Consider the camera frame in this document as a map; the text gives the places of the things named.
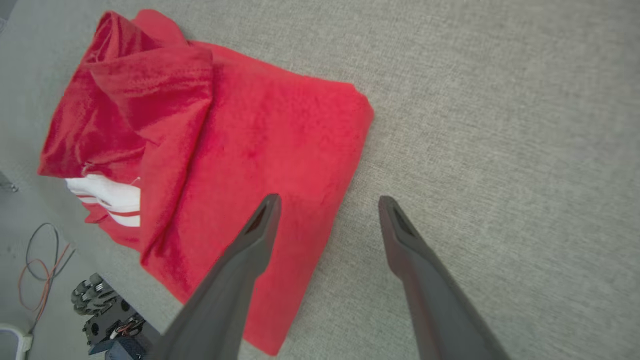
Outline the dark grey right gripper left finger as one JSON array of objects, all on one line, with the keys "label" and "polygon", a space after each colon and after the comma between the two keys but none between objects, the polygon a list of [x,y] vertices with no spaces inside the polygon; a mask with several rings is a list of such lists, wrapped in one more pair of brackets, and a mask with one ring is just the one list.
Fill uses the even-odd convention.
[{"label": "dark grey right gripper left finger", "polygon": [[281,218],[279,194],[263,198],[153,347],[151,360],[235,360],[255,282],[267,269]]}]

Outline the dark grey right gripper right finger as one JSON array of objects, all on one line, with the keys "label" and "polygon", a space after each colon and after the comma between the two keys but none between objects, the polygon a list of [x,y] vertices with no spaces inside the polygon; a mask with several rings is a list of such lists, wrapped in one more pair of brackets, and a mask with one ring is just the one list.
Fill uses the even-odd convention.
[{"label": "dark grey right gripper right finger", "polygon": [[406,295],[421,360],[507,360],[480,313],[391,196],[378,201],[387,264]]}]

